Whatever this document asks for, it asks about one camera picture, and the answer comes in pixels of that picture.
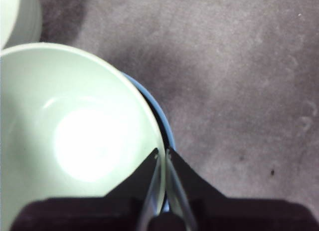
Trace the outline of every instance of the bowl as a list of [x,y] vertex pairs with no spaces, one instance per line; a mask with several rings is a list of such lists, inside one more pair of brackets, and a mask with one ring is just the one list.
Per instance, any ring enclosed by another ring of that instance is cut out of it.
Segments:
[[[149,105],[105,61],[50,43],[2,52],[2,230],[29,202],[104,196],[154,148],[164,164],[163,139]],[[164,168],[161,177],[159,204]]]
[[160,129],[161,135],[163,137],[165,148],[168,148],[170,146],[174,150],[176,150],[173,132],[172,132],[171,127],[169,125],[168,119],[167,119],[164,111],[162,110],[161,106],[159,105],[159,103],[155,100],[155,98],[152,96],[152,94],[144,86],[142,86],[137,80],[135,80],[134,78],[132,78],[131,76],[129,76],[125,73],[123,73],[123,74],[139,90],[139,92],[146,99],[151,110],[153,111],[153,114],[154,114],[154,116],[159,124],[159,129]]
[[1,49],[39,41],[42,14],[39,0],[0,0]]

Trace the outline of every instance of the floor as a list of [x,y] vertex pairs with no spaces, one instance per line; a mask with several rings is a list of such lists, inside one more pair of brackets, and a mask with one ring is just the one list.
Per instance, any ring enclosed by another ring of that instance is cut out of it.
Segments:
[[319,220],[319,0],[40,1],[41,40],[140,81],[214,187]]

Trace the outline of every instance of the dark object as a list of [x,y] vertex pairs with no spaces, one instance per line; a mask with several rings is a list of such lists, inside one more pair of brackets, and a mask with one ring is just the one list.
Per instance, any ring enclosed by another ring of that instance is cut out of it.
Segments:
[[302,205],[225,197],[173,149],[166,153],[166,192],[171,212],[151,219],[145,210],[158,186],[157,154],[154,150],[103,198],[48,199],[27,205],[11,230],[179,231],[188,227],[192,231],[319,231],[318,223]]
[[186,225],[180,216],[171,212],[163,213],[150,221],[148,231],[164,230],[186,231]]

